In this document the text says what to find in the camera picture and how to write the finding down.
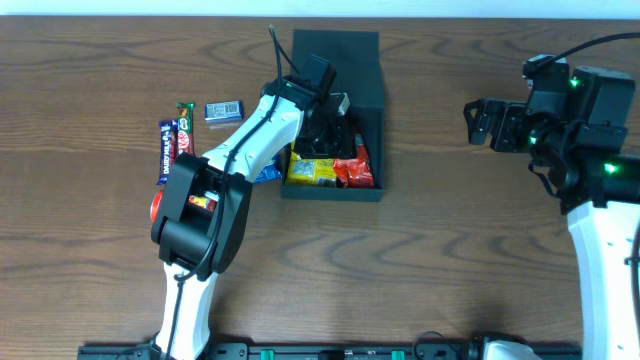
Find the yellow snack bag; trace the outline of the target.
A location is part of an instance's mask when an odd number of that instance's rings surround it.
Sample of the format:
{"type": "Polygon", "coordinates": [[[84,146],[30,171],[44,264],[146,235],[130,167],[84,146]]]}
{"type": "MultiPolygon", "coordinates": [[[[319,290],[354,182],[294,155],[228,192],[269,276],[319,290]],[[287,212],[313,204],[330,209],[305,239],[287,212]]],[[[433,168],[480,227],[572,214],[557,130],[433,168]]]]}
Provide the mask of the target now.
{"type": "Polygon", "coordinates": [[[288,186],[337,187],[333,159],[304,159],[290,145],[289,166],[285,184],[288,186]]]}

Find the red snack bag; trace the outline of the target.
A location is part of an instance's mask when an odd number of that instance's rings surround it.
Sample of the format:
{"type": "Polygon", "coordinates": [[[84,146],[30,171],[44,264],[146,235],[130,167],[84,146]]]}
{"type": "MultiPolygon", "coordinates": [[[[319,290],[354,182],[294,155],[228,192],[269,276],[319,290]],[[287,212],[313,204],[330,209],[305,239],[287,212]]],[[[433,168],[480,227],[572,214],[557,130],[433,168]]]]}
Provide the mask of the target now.
{"type": "Polygon", "coordinates": [[[374,188],[369,154],[360,133],[355,134],[355,146],[355,158],[334,160],[333,169],[338,182],[346,188],[374,188]]]}

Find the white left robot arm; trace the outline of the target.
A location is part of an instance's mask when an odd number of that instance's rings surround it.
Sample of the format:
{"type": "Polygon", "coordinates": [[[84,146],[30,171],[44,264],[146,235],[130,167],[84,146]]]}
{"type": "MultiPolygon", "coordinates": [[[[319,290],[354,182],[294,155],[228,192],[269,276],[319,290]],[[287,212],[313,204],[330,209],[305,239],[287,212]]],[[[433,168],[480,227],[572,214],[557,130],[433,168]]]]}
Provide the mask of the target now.
{"type": "Polygon", "coordinates": [[[249,118],[202,156],[176,158],[151,238],[159,246],[167,292],[154,346],[163,359],[197,359],[209,343],[215,283],[244,238],[255,179],[306,125],[346,115],[349,97],[278,78],[263,88],[249,118]]]}

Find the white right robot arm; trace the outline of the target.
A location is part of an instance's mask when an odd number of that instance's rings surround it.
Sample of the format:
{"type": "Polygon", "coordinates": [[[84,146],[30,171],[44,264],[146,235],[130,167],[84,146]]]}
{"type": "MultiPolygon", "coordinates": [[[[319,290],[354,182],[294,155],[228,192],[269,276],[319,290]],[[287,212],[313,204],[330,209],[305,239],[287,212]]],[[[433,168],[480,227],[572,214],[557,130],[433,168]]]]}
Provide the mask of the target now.
{"type": "Polygon", "coordinates": [[[639,356],[639,159],[622,154],[636,84],[623,72],[555,63],[528,76],[525,102],[481,98],[468,140],[527,153],[560,202],[579,269],[585,359],[639,356]]]}

